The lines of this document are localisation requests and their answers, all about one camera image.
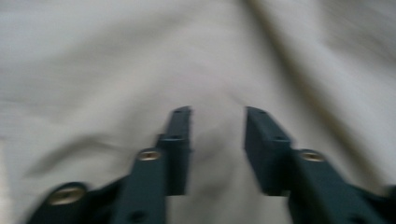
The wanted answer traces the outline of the khaki drawstring pants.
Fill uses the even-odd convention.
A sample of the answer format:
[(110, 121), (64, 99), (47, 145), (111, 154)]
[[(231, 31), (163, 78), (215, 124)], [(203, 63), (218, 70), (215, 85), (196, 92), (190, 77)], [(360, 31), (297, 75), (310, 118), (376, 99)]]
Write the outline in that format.
[(0, 0), (0, 224), (126, 174), (183, 105), (170, 224), (290, 224), (243, 154), (247, 106), (353, 184), (396, 185), (396, 0)]

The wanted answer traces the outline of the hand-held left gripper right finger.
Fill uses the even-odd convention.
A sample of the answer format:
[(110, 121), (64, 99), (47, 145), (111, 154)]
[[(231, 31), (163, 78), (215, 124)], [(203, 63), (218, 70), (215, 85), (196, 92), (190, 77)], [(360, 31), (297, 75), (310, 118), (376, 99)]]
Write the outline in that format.
[(332, 167), (312, 149), (294, 149), (269, 113), (248, 106), (244, 150), (268, 196), (289, 198), (293, 224), (387, 224)]

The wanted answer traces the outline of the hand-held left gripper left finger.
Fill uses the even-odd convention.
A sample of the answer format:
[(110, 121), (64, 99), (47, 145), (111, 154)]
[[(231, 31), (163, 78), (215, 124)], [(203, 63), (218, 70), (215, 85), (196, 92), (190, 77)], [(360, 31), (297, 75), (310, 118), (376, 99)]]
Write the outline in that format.
[(120, 188), (111, 224), (166, 224), (166, 198), (186, 193), (191, 108), (173, 110), (154, 147), (136, 154)]

